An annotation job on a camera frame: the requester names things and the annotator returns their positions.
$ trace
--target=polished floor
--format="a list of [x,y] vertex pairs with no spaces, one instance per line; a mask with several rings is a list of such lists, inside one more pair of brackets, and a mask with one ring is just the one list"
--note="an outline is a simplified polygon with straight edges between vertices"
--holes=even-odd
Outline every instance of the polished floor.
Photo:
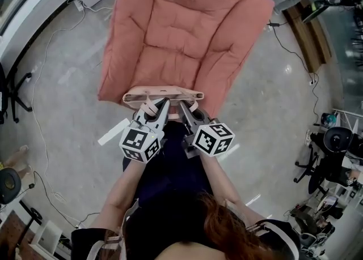
[[[112,7],[113,2],[103,0],[94,8]],[[96,97],[110,14],[111,10],[86,10],[84,20],[74,30],[55,34],[35,88],[35,113],[48,148],[47,178],[66,203],[57,201],[46,183],[47,190],[59,210],[79,221],[88,213],[100,211],[112,184],[122,174],[119,138],[104,146],[97,140],[132,115],[130,110],[99,102]],[[21,90],[27,104],[32,100],[50,36],[59,28],[73,26],[81,17],[82,13],[70,4],[46,27],[22,59],[19,76],[33,71],[33,78]],[[285,21],[283,16],[276,15],[271,20]],[[288,24],[276,32],[286,47],[301,53]],[[246,203],[255,199],[250,207],[265,217],[284,219],[286,210],[308,197],[307,180],[297,185],[293,178],[301,173],[294,162],[307,158],[305,132],[316,119],[311,91],[309,76],[299,58],[283,50],[273,31],[266,27],[218,116],[236,133],[235,145],[228,155],[220,158],[221,165],[242,199]],[[315,92],[319,96],[316,112],[330,111],[330,84],[324,67],[320,69]],[[17,125],[9,118],[1,126],[1,159],[27,144],[28,162],[45,179],[45,146],[34,115],[22,109],[18,109],[18,115]],[[27,176],[25,182],[31,181],[32,176]],[[39,181],[24,200],[66,233],[72,231],[49,204]],[[94,215],[90,216],[85,226],[93,218]]]

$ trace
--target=caster wheel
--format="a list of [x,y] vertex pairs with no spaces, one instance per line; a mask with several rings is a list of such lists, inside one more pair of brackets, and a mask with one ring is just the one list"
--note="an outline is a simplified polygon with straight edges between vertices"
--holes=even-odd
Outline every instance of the caster wheel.
[[37,218],[39,220],[43,220],[43,217],[41,216],[41,214],[34,208],[30,208],[31,212],[33,213],[33,217]]

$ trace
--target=black shirt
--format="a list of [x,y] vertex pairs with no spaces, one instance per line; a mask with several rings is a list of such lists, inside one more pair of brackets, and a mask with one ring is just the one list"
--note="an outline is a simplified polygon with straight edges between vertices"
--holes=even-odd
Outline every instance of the black shirt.
[[[125,244],[128,260],[154,260],[161,252],[177,242],[196,242],[215,249],[204,233],[206,207],[199,196],[170,191],[138,208],[125,223]],[[298,236],[289,223],[270,220],[299,245]],[[99,240],[104,240],[105,229],[79,229],[72,233],[72,259],[86,259]],[[289,248],[273,233],[260,237],[262,242],[279,251]]]

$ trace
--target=white sleeve cuff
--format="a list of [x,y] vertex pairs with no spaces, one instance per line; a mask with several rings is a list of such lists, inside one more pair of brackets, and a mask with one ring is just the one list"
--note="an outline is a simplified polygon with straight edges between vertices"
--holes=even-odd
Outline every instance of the white sleeve cuff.
[[360,173],[357,181],[360,183],[360,184],[363,184],[363,172]]

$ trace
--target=white cable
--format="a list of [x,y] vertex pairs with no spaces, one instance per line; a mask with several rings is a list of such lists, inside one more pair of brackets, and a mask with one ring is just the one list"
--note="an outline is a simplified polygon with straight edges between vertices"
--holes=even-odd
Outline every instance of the white cable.
[[102,10],[102,9],[110,9],[110,10],[113,10],[113,8],[110,8],[110,7],[101,7],[100,9],[95,10],[95,9],[93,9],[93,8],[90,8],[90,7],[86,6],[86,5],[85,5],[85,3],[84,3],[83,1],[82,1],[82,6],[83,6],[84,8],[89,9],[89,10],[92,10],[93,12],[99,12],[99,11],[100,11],[100,10]]
[[[38,121],[38,119],[36,118],[35,108],[34,108],[34,94],[35,94],[35,87],[36,87],[36,85],[37,85],[37,83],[38,83],[38,81],[39,81],[39,79],[40,79],[41,72],[42,72],[42,70],[43,70],[43,68],[44,68],[44,65],[45,65],[45,62],[46,62],[46,60],[47,60],[47,51],[48,51],[48,47],[49,47],[49,44],[50,44],[50,42],[51,42],[51,40],[52,40],[53,36],[54,36],[57,32],[59,32],[59,31],[71,31],[71,30],[73,30],[76,26],[78,26],[78,25],[79,25],[79,24],[80,24],[80,23],[84,20],[85,16],[86,16],[86,12],[83,10],[82,18],[81,18],[81,19],[80,19],[80,21],[79,21],[78,23],[76,23],[73,27],[68,28],[68,29],[67,29],[67,28],[60,28],[60,29],[57,29],[56,31],[54,31],[54,32],[52,33],[52,35],[50,36],[50,39],[49,39],[49,41],[48,41],[48,43],[47,43],[47,46],[45,47],[44,60],[43,60],[43,63],[42,63],[42,65],[41,65],[41,68],[40,68],[40,71],[39,71],[39,76],[38,76],[38,78],[36,79],[35,84],[34,84],[34,86],[33,86],[32,109],[33,109],[34,119],[35,119],[35,121],[36,121],[36,123],[37,123],[37,125],[38,125],[38,128],[39,128],[39,131],[40,131],[41,138],[43,139],[43,142],[44,142],[44,147],[45,147],[45,157],[46,157],[46,159],[47,159],[47,167],[46,167],[46,169],[45,169],[45,171],[44,171],[45,180],[47,181],[48,185],[49,185],[49,186],[50,186],[50,188],[52,189],[52,195],[54,195],[54,197],[55,197],[58,201],[63,202],[63,203],[66,203],[66,200],[63,198],[63,196],[62,196],[60,193],[55,193],[55,192],[54,192],[53,187],[52,187],[52,185],[50,184],[50,182],[48,181],[48,178],[47,178],[47,170],[48,170],[48,165],[49,165],[48,149],[47,149],[47,143],[45,142],[45,139],[44,139],[44,136],[43,136],[43,132],[41,131],[41,127],[40,127],[39,121]],[[69,217],[70,219],[73,219],[73,220],[75,220],[75,221],[79,222],[79,220],[77,220],[77,219],[75,219],[75,218],[73,218],[73,217],[71,217],[71,216],[69,216],[69,215],[67,215],[67,214],[65,214],[65,213],[63,213],[63,212],[61,212],[61,213],[62,213],[63,215],[65,215],[65,216]]]

